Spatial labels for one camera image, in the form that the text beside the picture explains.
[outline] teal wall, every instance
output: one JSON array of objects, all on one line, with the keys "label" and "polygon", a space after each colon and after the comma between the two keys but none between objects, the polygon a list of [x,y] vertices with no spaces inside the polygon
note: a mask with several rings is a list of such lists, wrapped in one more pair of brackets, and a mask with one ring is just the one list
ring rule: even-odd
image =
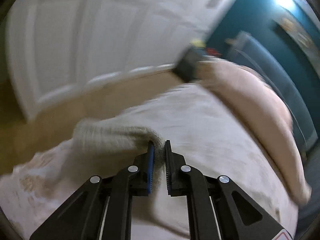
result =
[{"label": "teal wall", "polygon": [[[320,48],[320,33],[304,11],[296,5],[289,10]],[[280,5],[276,0],[237,0],[207,41],[226,56],[226,38],[240,30],[251,33],[282,65],[305,101],[320,135],[320,79],[298,45],[274,21]]]}]

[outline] silver rivet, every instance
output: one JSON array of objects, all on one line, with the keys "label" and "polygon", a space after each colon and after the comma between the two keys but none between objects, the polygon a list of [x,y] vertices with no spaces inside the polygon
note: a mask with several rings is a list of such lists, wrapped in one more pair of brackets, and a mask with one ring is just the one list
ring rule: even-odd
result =
[{"label": "silver rivet", "polygon": [[128,171],[130,171],[130,172],[136,172],[136,171],[138,171],[138,167],[132,165],[132,166],[130,166],[130,167],[128,168]]},{"label": "silver rivet", "polygon": [[228,183],[230,181],[229,177],[225,176],[225,175],[222,175],[219,177],[219,180],[222,182],[222,183]]},{"label": "silver rivet", "polygon": [[98,183],[100,181],[100,178],[98,176],[93,176],[90,178],[91,183]]},{"label": "silver rivet", "polygon": [[188,165],[183,165],[183,166],[181,166],[181,170],[183,172],[189,172],[189,171],[191,171],[191,167]]}]

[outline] yellow object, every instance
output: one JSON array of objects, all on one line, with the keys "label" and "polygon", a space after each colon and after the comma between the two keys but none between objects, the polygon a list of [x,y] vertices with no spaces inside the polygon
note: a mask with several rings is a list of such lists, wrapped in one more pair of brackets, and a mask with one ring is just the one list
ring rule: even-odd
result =
[{"label": "yellow object", "polygon": [[199,39],[194,39],[190,43],[197,48],[205,48],[204,42]]}]

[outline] warning label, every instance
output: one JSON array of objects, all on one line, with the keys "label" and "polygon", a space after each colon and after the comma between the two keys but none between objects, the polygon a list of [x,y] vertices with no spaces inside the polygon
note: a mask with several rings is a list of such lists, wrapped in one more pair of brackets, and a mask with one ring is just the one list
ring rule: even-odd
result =
[{"label": "warning label", "polygon": [[282,229],[272,240],[292,240],[287,230]]}]

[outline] black object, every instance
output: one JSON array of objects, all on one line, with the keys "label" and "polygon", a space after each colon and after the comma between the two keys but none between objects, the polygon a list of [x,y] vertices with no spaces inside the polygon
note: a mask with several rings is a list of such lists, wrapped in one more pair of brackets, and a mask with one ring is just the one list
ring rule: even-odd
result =
[{"label": "black object", "polygon": [[188,48],[172,72],[186,83],[196,79],[196,64],[205,55],[206,53],[203,49],[193,46]]},{"label": "black object", "polygon": [[[191,240],[274,240],[287,231],[227,176],[204,176],[165,143],[168,194],[186,196]],[[132,196],[151,192],[154,149],[116,176],[93,176],[69,197],[30,240],[130,240]]]}]

